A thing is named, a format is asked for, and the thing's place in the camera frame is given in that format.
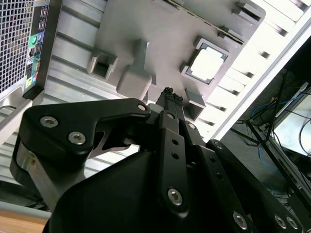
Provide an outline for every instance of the tower front mesh grille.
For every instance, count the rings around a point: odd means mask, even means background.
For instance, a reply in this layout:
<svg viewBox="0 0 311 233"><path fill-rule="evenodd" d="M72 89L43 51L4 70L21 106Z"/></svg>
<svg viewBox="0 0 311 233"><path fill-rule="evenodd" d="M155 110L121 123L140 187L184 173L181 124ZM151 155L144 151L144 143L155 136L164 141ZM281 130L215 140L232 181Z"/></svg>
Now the tower front mesh grille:
<svg viewBox="0 0 311 233"><path fill-rule="evenodd" d="M25 76L34 0L0 0L0 93Z"/></svg>

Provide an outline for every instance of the metal plate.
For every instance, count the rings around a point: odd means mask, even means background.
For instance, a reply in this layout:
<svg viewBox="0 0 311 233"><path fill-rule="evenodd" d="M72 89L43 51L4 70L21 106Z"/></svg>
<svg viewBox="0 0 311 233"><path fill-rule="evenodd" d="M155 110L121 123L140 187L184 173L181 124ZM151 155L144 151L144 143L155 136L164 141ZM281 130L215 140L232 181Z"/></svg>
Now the metal plate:
<svg viewBox="0 0 311 233"><path fill-rule="evenodd" d="M237 8L232 0L187 1L184 6L214 25L232 29L244 41L248 41L257 29L257 25L232 14ZM211 84L182 77L180 73L182 65L191 61L195 53L193 44L200 36L230 53ZM139 39L150 42L145 69L156 75L157 79L157 86L151 85L148 92L148 98L152 101L167 86L185 100L186 88L200 93L207 100L243 49L243 46L219 37L215 27L162 0L111 0L106 5L96 41L96 47L119 57L115 71L108 79L110 84L117 85L125 66L132 64L135 44Z"/></svg>

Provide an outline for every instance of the green audio port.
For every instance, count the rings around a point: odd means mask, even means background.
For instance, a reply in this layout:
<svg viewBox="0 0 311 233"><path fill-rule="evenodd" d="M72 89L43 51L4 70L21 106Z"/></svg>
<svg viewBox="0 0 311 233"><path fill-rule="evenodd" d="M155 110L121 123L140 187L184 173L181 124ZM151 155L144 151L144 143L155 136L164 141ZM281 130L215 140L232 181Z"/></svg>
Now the green audio port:
<svg viewBox="0 0 311 233"><path fill-rule="evenodd" d="M36 42L37 42L37 36L35 35L31 38L31 43L34 45Z"/></svg>

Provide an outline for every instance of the usb port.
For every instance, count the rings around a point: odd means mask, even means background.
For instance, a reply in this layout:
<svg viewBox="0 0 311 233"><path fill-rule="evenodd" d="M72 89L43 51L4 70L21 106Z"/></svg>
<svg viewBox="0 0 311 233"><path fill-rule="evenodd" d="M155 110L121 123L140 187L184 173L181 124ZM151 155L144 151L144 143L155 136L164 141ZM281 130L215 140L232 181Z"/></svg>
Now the usb port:
<svg viewBox="0 0 311 233"><path fill-rule="evenodd" d="M45 25L45 19L42 21L41 23L41 30L43 31L44 30L44 25Z"/></svg>
<svg viewBox="0 0 311 233"><path fill-rule="evenodd" d="M29 57L33 57L35 55L35 48L32 48L29 52Z"/></svg>
<svg viewBox="0 0 311 233"><path fill-rule="evenodd" d="M36 53L36 54L41 53L41 44L38 44L38 45L37 45L35 53Z"/></svg>
<svg viewBox="0 0 311 233"><path fill-rule="evenodd" d="M48 12L48 8L46 7L43 11L43 17L46 18L47 17L47 12Z"/></svg>

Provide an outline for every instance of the wooden surface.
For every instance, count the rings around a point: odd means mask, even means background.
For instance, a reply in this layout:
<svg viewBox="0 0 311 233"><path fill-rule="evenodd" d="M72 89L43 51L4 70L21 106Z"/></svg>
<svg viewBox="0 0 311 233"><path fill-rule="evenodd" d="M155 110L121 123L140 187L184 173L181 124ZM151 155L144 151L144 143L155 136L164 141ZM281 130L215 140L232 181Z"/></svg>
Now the wooden surface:
<svg viewBox="0 0 311 233"><path fill-rule="evenodd" d="M0 210L0 233L42 233L48 220Z"/></svg>

